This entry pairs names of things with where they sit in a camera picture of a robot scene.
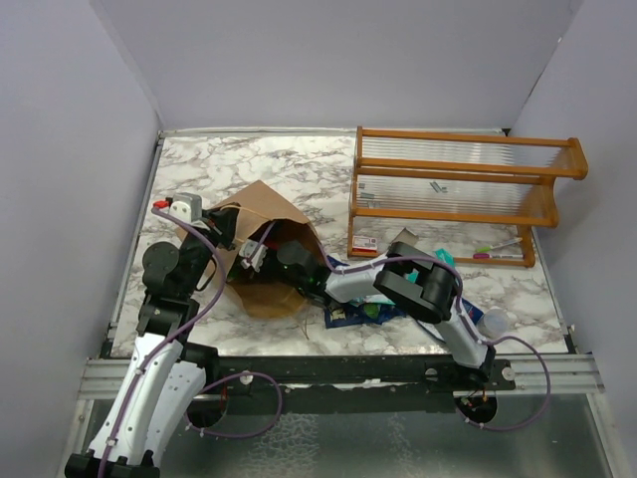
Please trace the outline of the brown paper bag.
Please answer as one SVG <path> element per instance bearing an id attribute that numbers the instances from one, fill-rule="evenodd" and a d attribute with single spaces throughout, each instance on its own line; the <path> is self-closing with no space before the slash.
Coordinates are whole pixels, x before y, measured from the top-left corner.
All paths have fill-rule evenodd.
<path id="1" fill-rule="evenodd" d="M 320 263 L 319 237 L 308 217 L 284 196 L 261 180 L 257 180 L 218 204 L 238 214 L 235 229 L 235 249 L 219 249 L 219 263 L 228 278 L 217 274 L 213 284 L 223 284 L 225 296 L 241 307 L 252 319 L 281 319 L 293 316 L 307 301 L 293 286 L 281 279 L 272 279 L 264 272 L 245 269 L 239 250 L 246 240 L 259 241 L 275 248 L 297 240 Z"/>

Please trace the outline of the Kettle sea salt vinegar chips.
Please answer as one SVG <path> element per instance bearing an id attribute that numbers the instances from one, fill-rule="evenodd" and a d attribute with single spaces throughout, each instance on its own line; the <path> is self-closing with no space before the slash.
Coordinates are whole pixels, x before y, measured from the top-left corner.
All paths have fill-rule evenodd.
<path id="1" fill-rule="evenodd" d="M 361 303 L 344 304 L 338 309 L 324 310 L 324 325 L 327 329 L 358 325 L 383 325 L 406 314 L 392 304 Z"/>

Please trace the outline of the teal snack packet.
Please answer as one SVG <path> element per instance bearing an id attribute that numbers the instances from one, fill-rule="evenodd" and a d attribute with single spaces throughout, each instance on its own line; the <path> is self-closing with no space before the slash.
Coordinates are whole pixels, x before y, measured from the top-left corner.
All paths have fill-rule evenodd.
<path id="1" fill-rule="evenodd" d="M 440 248 L 435 250 L 434 253 L 439 260 L 445 262 L 446 264 L 451 265 L 452 267 L 455 266 L 455 259 L 453 255 L 446 249 Z"/>

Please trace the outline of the blue white snack bag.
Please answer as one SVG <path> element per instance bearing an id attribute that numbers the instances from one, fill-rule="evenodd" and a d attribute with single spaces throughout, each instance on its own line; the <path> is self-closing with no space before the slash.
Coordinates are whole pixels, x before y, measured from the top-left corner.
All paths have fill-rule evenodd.
<path id="1" fill-rule="evenodd" d="M 467 317 L 471 320 L 471 322 L 474 325 L 477 325 L 478 322 L 483 317 L 484 312 L 481 309 L 479 309 L 476 305 L 474 305 L 472 302 L 466 299 L 462 299 L 462 306 L 464 308 L 464 311 L 467 314 Z"/>

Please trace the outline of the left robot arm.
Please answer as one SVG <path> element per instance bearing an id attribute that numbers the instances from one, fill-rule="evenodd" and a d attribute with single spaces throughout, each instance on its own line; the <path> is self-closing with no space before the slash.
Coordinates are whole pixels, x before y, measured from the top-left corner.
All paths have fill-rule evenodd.
<path id="1" fill-rule="evenodd" d="M 214 353 L 190 348 L 194 324 L 210 311 L 193 295 L 208 265 L 220 276 L 220 250 L 234 249 L 238 209 L 190 211 L 175 198 L 154 203 L 159 217 L 182 227 L 181 245 L 151 244 L 142 256 L 144 299 L 133 353 L 106 420 L 84 453 L 72 454 L 67 477 L 157 477 L 170 436 L 196 392 L 219 383 Z"/>

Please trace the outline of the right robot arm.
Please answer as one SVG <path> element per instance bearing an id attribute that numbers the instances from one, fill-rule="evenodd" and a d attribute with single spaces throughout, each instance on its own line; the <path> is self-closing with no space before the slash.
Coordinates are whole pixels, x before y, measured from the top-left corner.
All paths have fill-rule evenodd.
<path id="1" fill-rule="evenodd" d="M 295 240 L 270 254 L 268 266 L 278 280 L 329 309 L 382 295 L 399 311 L 433 326 L 451 353 L 463 386 L 479 389 L 493 377 L 495 349 L 467 315 L 462 280 L 452 266 L 434 256 L 394 242 L 374 260 L 334 268 Z"/>

